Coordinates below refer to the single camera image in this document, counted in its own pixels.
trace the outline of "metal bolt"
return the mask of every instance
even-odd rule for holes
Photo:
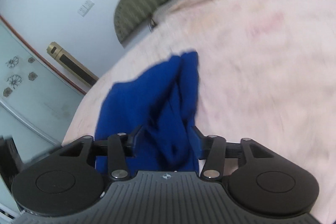
[[[203,175],[209,179],[218,178],[220,173],[216,170],[206,170]]]
[[[126,170],[114,170],[111,173],[111,176],[116,178],[116,179],[123,179],[125,177],[127,177],[128,173]]]

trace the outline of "white wall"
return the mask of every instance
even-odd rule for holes
[[[114,31],[119,0],[92,1],[95,5],[85,17],[77,13],[85,0],[0,0],[0,14],[46,60],[88,90],[52,59],[46,48],[57,42],[98,77],[117,62],[127,50]]]

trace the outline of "red trim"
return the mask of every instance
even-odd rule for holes
[[[79,86],[77,86],[75,83],[70,81],[65,75],[63,75],[58,69],[56,69],[53,65],[51,65],[47,60],[45,60],[36,50],[30,46],[27,41],[23,39],[21,35],[18,34],[16,30],[0,15],[0,20],[7,26],[8,29],[30,50],[32,51],[43,63],[45,63],[50,69],[52,69],[59,77],[61,77],[64,81],[66,81],[69,85],[71,85],[73,88],[78,90],[82,94],[86,94],[84,90],[82,90]]]

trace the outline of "ridged black surface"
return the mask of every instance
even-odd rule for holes
[[[194,172],[139,171],[132,180],[112,183],[95,205],[81,213],[57,218],[24,213],[13,223],[318,224],[318,221],[309,214],[291,219],[253,215],[236,205],[221,184],[202,181]]]

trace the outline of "logo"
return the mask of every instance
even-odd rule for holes
[[[169,175],[169,174],[164,174],[162,177],[163,177],[164,179],[170,179],[170,178],[171,178],[171,175]]]

